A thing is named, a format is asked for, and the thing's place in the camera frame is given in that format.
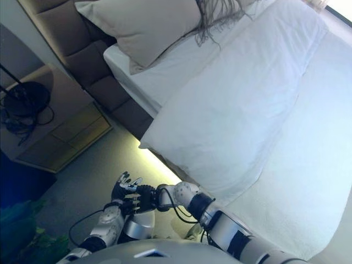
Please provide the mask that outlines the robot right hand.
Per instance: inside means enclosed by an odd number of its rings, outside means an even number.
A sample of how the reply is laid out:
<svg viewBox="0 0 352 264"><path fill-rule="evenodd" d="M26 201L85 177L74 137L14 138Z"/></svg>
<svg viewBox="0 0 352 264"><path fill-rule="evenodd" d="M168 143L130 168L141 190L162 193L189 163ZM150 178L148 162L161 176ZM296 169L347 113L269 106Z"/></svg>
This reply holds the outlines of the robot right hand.
<svg viewBox="0 0 352 264"><path fill-rule="evenodd" d="M121 211L125 216L153 211L156 208L156 189L154 187L150 185L129 186L124 192L125 195L135 195L123 199Z"/></svg>

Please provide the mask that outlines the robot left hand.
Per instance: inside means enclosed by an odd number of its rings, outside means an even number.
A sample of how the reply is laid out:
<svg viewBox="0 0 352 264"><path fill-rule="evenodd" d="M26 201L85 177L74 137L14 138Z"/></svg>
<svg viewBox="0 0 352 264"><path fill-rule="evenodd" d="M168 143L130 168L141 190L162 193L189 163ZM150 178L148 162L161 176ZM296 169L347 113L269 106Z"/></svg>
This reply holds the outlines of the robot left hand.
<svg viewBox="0 0 352 264"><path fill-rule="evenodd" d="M130 174L123 172L113 187L111 201L122 201L127 195L136 193L137 187L141 183L142 177L131 181Z"/></svg>

